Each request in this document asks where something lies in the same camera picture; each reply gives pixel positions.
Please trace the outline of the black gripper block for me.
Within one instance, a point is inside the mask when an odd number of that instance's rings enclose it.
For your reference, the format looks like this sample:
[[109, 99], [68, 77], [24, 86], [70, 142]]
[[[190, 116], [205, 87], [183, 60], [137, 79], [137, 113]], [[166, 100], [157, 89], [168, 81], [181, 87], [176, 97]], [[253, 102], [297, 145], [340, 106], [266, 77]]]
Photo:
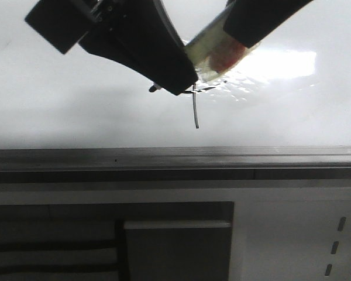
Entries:
[[182, 94], [198, 80], [162, 1], [41, 0], [25, 22], [60, 53], [79, 41], [88, 53], [152, 81], [150, 92]]

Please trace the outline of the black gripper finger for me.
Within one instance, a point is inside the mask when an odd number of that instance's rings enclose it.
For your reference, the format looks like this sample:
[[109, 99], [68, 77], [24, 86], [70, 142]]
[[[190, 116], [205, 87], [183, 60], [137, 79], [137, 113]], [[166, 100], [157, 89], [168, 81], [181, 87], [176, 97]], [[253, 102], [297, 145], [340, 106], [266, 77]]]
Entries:
[[239, 43], [251, 48], [298, 12], [310, 0], [237, 0], [223, 26]]

